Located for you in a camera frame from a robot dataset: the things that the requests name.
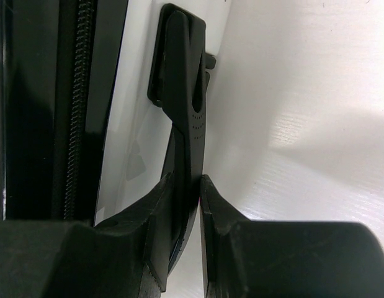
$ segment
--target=zipper teeth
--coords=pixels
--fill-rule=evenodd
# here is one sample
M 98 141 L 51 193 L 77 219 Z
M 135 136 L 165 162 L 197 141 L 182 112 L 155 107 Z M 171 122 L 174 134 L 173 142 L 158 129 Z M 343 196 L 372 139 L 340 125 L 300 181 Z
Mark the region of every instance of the zipper teeth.
M 81 142 L 86 121 L 92 35 L 92 0 L 79 0 L 74 56 L 73 90 L 70 113 L 68 163 L 65 180 L 64 219 L 73 219 L 79 176 Z

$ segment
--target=black zipper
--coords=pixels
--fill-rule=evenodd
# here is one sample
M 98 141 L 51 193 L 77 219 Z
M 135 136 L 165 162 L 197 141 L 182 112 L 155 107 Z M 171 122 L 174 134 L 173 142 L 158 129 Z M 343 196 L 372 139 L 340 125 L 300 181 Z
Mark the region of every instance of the black zipper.
M 93 20 L 94 3 L 91 0 L 79 0 L 75 32 L 76 41 L 74 48 L 73 87 L 69 119 L 69 147 L 66 164 L 63 219 L 74 218 L 81 147 L 86 122 Z

